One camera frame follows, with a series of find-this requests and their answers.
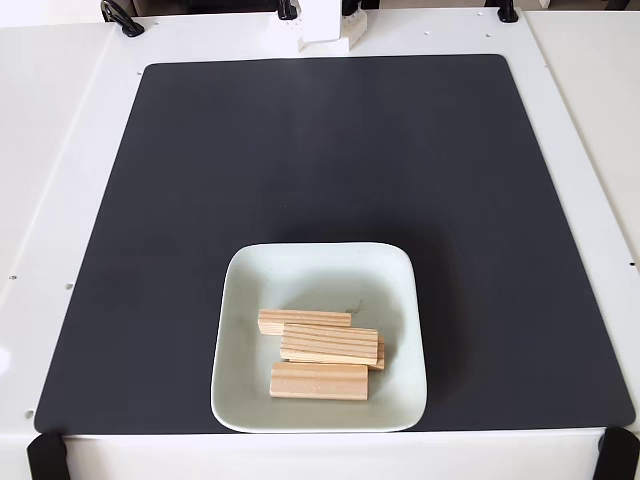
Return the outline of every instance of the white square bowl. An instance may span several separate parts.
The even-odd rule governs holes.
[[[271,398],[282,337],[262,335],[261,308],[350,312],[385,340],[385,369],[367,401]],[[411,261],[382,243],[253,245],[231,260],[211,381],[223,425],[252,433],[389,432],[422,417],[427,380]]]

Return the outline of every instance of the wooden block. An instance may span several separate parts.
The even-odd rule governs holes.
[[[375,365],[378,331],[287,323],[282,333],[280,356],[294,362]]]
[[[384,370],[384,338],[378,335],[378,361],[375,365],[369,365],[370,370]]]
[[[258,313],[258,327],[260,327],[260,332],[265,335],[282,335],[285,323],[349,327],[351,326],[351,314],[304,310],[268,310],[264,308]]]
[[[272,397],[326,400],[366,400],[366,365],[319,363],[274,363],[271,369]]]

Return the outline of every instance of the white table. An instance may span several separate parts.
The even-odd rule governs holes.
[[[640,180],[634,158],[640,150],[634,135],[640,131],[640,93],[632,86],[640,83],[634,48],[640,14],[522,17],[503,25],[492,9],[375,12],[352,53],[507,57],[637,406],[640,278],[551,75],[637,258],[640,194],[633,185]],[[36,406],[70,298],[65,285],[75,283],[139,73],[153,62],[288,56],[264,41],[268,19],[262,14],[143,23],[147,33],[137,39],[105,24],[0,30],[0,473],[6,478],[29,478],[24,449],[35,432],[24,414]],[[325,54],[314,46],[303,55]],[[9,280],[12,275],[17,278]],[[638,430],[638,422],[632,428]],[[72,478],[282,479],[300,472],[308,478],[377,478],[401,472],[406,478],[587,479],[600,433],[112,437],[67,443]]]

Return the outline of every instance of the black clip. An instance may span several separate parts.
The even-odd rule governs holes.
[[[134,22],[127,12],[114,0],[101,0],[100,9],[105,22],[116,22],[122,27],[122,33],[127,37],[137,37],[144,33],[144,27]]]
[[[485,7],[498,7],[498,18],[502,23],[518,21],[518,14],[513,7],[513,0],[486,0]]]
[[[27,447],[33,480],[71,480],[67,447],[57,433],[43,433]]]
[[[280,20],[295,20],[298,10],[291,5],[291,0],[278,0],[278,18]]]
[[[640,441],[624,428],[607,428],[598,442],[598,463],[593,480],[633,480],[636,476]]]

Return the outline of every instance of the dark gray mat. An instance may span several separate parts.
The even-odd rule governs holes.
[[[414,430],[634,420],[507,63],[425,56],[147,68],[37,429],[228,432],[210,380],[229,260],[344,241],[413,262],[429,390]]]

